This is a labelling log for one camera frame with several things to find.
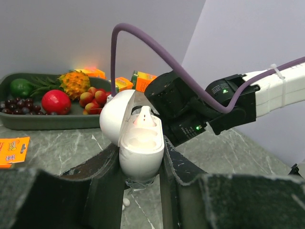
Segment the white wall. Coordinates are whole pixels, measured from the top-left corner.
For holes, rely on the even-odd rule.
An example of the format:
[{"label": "white wall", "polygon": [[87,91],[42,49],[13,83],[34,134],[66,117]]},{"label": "white wall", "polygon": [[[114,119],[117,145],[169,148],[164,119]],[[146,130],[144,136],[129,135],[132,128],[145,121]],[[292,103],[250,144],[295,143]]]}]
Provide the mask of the white wall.
[{"label": "white wall", "polygon": [[[205,1],[2,0],[0,78],[14,72],[63,73],[98,67],[110,76],[113,27],[131,23],[182,62]],[[146,45],[121,32],[117,77],[170,68]]]},{"label": "white wall", "polygon": [[[304,0],[207,0],[183,66],[205,88],[235,73],[305,55]],[[305,158],[305,102],[239,130],[292,166]]]}]

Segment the green leaves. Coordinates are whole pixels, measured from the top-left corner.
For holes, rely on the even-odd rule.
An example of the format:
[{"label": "green leaves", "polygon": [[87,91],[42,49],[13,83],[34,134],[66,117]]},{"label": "green leaves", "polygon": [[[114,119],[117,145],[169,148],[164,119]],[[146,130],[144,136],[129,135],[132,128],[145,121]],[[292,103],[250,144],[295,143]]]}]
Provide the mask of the green leaves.
[{"label": "green leaves", "polygon": [[31,97],[43,96],[45,93],[51,90],[62,90],[60,88],[60,82],[58,80],[52,80],[49,77],[46,79],[39,78],[37,76],[32,77],[31,85],[35,90],[31,93]]}]

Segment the grape cluster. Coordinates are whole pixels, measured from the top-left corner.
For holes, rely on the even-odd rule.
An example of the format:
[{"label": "grape cluster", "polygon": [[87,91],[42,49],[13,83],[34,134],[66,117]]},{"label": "grape cluster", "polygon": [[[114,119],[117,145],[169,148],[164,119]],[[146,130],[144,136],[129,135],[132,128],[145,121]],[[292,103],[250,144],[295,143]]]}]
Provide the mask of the grape cluster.
[{"label": "grape cluster", "polygon": [[41,111],[41,106],[35,105],[33,99],[8,99],[0,102],[0,111],[9,115],[47,115]]}]

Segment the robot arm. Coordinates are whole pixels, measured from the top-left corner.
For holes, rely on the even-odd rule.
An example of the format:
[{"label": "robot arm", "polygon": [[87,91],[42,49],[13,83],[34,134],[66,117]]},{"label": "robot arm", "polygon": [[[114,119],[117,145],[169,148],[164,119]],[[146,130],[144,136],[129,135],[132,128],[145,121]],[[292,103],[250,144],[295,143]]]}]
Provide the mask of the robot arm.
[{"label": "robot arm", "polygon": [[[248,81],[261,72],[247,73],[243,77]],[[305,100],[305,64],[265,77],[252,85],[259,86],[255,92],[256,117],[284,106]]]},{"label": "robot arm", "polygon": [[[255,122],[256,118],[289,104],[305,100],[305,64],[299,64],[265,77],[248,86],[234,109],[222,114],[203,102],[174,72],[157,77],[145,96],[159,113],[163,132],[178,146],[205,131],[207,123],[214,133]],[[261,72],[236,74],[216,80],[206,88],[216,101],[227,106],[236,90]]]}]

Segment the earbud case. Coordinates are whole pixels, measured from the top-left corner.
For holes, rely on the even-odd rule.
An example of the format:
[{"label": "earbud case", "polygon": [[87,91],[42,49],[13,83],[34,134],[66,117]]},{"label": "earbud case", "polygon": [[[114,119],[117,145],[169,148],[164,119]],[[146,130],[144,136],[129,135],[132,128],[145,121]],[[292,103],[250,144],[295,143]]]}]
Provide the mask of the earbud case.
[{"label": "earbud case", "polygon": [[120,165],[129,180],[144,183],[157,175],[164,153],[161,120],[151,115],[150,108],[142,109],[151,115],[155,126],[135,122],[140,114],[131,115],[135,90],[119,92],[105,105],[100,115],[100,127],[112,143],[120,147]]}]

